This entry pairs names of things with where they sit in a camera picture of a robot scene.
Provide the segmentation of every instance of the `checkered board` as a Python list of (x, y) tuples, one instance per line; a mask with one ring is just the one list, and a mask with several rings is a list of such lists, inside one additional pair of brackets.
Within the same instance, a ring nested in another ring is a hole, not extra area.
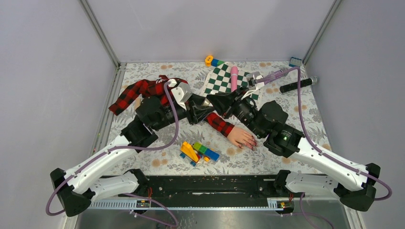
[[(218, 92), (222, 93), (231, 92), (231, 68), (232, 65), (228, 62), (225, 62), (207, 74), (204, 86), (202, 87), (203, 88), (202, 94), (204, 97), (207, 96), (207, 94), (214, 94)], [(239, 70), (237, 81), (238, 88), (241, 86), (247, 86), (246, 76), (248, 74), (249, 73), (247, 72)], [(260, 90), (250, 95), (250, 97), (254, 99), (256, 104), (259, 99), (259, 91)]]

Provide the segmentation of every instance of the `floral tablecloth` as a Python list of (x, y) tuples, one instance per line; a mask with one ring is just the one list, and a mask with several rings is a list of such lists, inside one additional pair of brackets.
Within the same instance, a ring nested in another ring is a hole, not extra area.
[[(232, 62), (239, 69), (246, 72), (259, 71), (266, 76), (279, 69), (288, 68), (288, 62)], [(194, 93), (200, 94), (207, 73), (213, 67), (206, 67), (203, 62), (172, 62), (172, 63), (129, 63), (127, 64), (121, 92), (130, 84), (141, 80), (156, 80), (158, 75), (165, 74), (170, 77), (185, 79), (190, 84)], [(303, 77), (307, 78), (304, 67), (301, 67)], [(287, 124), (302, 130), (298, 116), (297, 91), (286, 94), (279, 92), (279, 87), (297, 81), (297, 71), (289, 73), (273, 83), (261, 89), (260, 105), (276, 100), (284, 111), (289, 114)], [(302, 110), (306, 128), (310, 137), (324, 148), (330, 148), (325, 134), (322, 118), (312, 94), (311, 87), (302, 88)], [(135, 106), (140, 103), (137, 100), (119, 116), (114, 117), (109, 141), (112, 141), (120, 131), (127, 126), (135, 116)], [(235, 119), (231, 123), (244, 127)], [(159, 139), (151, 147), (167, 144), (174, 135), (175, 127), (170, 125), (157, 131)], [(180, 146), (183, 141), (191, 144), (201, 142), (220, 154), (217, 162), (201, 160), (196, 167), (190, 165), (188, 160), (182, 159)], [(279, 157), (269, 152), (265, 147), (257, 147), (250, 150), (245, 147), (241, 150), (233, 146), (224, 136), (215, 131), (208, 123), (201, 122), (198, 125), (189, 125), (187, 120), (180, 121), (180, 131), (176, 142), (170, 147), (160, 151), (142, 151), (123, 160), (116, 165), (107, 175), (118, 175), (131, 168), (140, 168), (145, 175), (220, 175), (220, 174), (276, 174), (280, 169), (289, 169), (302, 173), (318, 173), (319, 171), (299, 161)]]

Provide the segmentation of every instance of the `yellow block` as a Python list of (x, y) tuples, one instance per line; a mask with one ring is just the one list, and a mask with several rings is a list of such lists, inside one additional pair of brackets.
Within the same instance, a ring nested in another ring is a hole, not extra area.
[(213, 59), (214, 59), (213, 56), (207, 56), (207, 58), (205, 58), (205, 66), (210, 67)]
[(180, 150), (187, 155), (191, 160), (194, 162), (198, 162), (198, 157), (194, 152), (194, 149), (188, 142), (183, 142), (182, 146), (180, 147)]

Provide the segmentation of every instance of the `building blocks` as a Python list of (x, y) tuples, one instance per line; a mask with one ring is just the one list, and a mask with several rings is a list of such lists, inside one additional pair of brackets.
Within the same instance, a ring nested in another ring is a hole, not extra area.
[(213, 56), (207, 56), (205, 58), (205, 66), (207, 66), (207, 67), (210, 67), (210, 66), (217, 67), (217, 66), (219, 66), (219, 65), (221, 65), (223, 63), (224, 63), (223, 61), (214, 59)]
[(194, 150), (197, 150), (198, 153), (200, 153), (201, 155), (204, 156), (205, 161), (209, 161), (209, 159), (218, 161), (218, 159), (219, 159), (219, 154), (217, 154), (216, 152), (212, 151), (211, 149), (203, 146), (199, 142), (194, 143), (194, 145), (192, 145), (192, 147)]
[(300, 67), (301, 65), (302, 65), (302, 59), (291, 57), (290, 64), (289, 64), (290, 67), (295, 67), (295, 66)]
[(196, 166), (201, 158), (201, 156), (198, 155), (198, 153), (192, 148), (192, 146), (188, 142), (183, 142), (182, 146), (180, 147), (180, 151), (182, 151), (180, 156), (183, 159), (187, 156), (191, 160), (190, 164), (192, 166)]

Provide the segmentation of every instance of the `toy block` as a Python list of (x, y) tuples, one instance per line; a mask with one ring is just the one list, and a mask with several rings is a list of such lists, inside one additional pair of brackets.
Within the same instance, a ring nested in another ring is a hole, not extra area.
[(205, 155), (205, 152), (207, 151), (207, 149), (208, 149), (207, 147), (201, 146), (200, 149), (198, 150), (198, 152), (199, 152), (200, 154)]
[(219, 65), (221, 65), (221, 64), (223, 64), (223, 63), (225, 63), (225, 62), (223, 62), (223, 61), (214, 59), (213, 56), (207, 56), (207, 57), (205, 58), (205, 61), (204, 61), (204, 62), (205, 62), (205, 66), (207, 66), (207, 67), (210, 67), (210, 66), (217, 67), (217, 66), (219, 66)]
[(183, 142), (180, 150), (194, 162), (198, 162), (201, 157), (195, 153), (194, 149), (188, 142)]
[(196, 143), (194, 143), (194, 145), (192, 145), (192, 148), (199, 151), (201, 146), (202, 146), (201, 143), (196, 142)]
[(213, 56), (207, 56), (207, 57), (205, 58), (205, 66), (210, 67), (210, 66), (211, 66), (211, 63), (212, 63), (212, 61), (213, 61), (213, 59), (214, 59)]
[(295, 66), (300, 67), (301, 65), (302, 65), (302, 59), (291, 57), (290, 64), (289, 64), (290, 67), (295, 67)]
[(214, 151), (212, 151), (210, 149), (207, 149), (205, 151), (204, 156), (208, 157), (208, 158), (210, 158), (211, 160), (214, 160), (214, 161), (218, 161), (218, 159), (219, 159), (219, 154), (217, 154), (216, 152), (214, 152)]

